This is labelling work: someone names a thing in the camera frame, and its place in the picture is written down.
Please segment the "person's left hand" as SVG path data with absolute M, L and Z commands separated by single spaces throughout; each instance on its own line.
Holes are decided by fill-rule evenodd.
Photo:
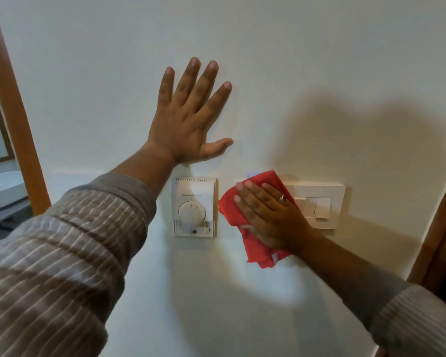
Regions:
M 201 62 L 192 57 L 176 87 L 173 87 L 172 105 L 157 108 L 151 123 L 148 140 L 142 151 L 166 160 L 172 165 L 201 160 L 202 143 L 220 116 L 232 92 L 232 83 L 226 81 L 211 95 L 201 108 L 191 108 L 191 91 L 201 75 Z

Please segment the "grey counter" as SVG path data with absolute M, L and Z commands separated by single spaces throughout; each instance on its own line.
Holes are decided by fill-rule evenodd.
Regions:
M 30 201 L 27 198 L 25 198 L 23 200 L 19 200 L 15 203 L 0 208 L 0 223 L 16 215 L 22 210 L 28 209 L 30 207 L 31 207 Z

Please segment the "person's right forearm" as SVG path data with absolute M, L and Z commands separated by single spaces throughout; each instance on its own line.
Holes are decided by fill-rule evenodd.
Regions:
M 391 357 L 446 357 L 446 303 L 309 228 L 298 250 Z

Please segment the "red cleaning cloth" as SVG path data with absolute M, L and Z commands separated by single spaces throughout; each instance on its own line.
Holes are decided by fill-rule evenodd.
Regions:
M 261 186 L 263 183 L 272 185 L 275 189 L 281 192 L 289 202 L 295 206 L 297 205 L 294 198 L 274 170 L 251 175 L 248 180 L 258 186 Z M 251 234 L 249 230 L 242 228 L 242 226 L 248 225 L 249 222 L 238 209 L 238 206 L 233 199 L 236 194 L 237 191 L 235 186 L 223 194 L 218 202 L 219 212 L 232 227 L 237 227 L 242 234 L 248 263 L 256 263 L 262 269 L 275 267 L 277 262 L 289 257 L 291 254 L 283 250 L 276 250 L 266 246 L 255 235 Z

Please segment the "wooden door frame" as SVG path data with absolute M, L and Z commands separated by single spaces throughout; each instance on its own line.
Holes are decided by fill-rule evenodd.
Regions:
M 408 282 L 436 294 L 446 276 L 446 191 L 428 228 Z
M 51 201 L 1 28 L 0 107 L 33 213 L 35 216 L 43 214 Z

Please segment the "white dial thermostat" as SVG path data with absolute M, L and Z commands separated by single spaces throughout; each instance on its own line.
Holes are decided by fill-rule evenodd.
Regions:
M 216 238 L 218 181 L 171 179 L 172 233 L 175 238 Z

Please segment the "white sink basin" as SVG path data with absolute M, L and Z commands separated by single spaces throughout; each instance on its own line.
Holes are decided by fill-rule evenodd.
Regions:
M 0 173 L 0 209 L 28 197 L 20 171 Z

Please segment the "white wall switch plate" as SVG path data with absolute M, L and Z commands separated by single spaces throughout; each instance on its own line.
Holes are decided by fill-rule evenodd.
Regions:
M 344 201 L 345 185 L 290 181 L 283 184 L 313 228 L 336 230 Z

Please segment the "person's right hand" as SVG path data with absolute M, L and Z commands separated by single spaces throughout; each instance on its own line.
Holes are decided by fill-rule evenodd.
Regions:
M 318 233 L 309 225 L 299 209 L 274 210 L 272 216 L 244 217 L 249 225 L 257 229 L 261 236 L 258 239 L 262 243 L 291 254 L 300 255 L 303 249 L 318 237 Z

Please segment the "person's left forearm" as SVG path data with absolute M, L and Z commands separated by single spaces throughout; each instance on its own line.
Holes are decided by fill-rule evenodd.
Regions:
M 145 145 L 0 240 L 0 357 L 98 357 L 177 159 Z

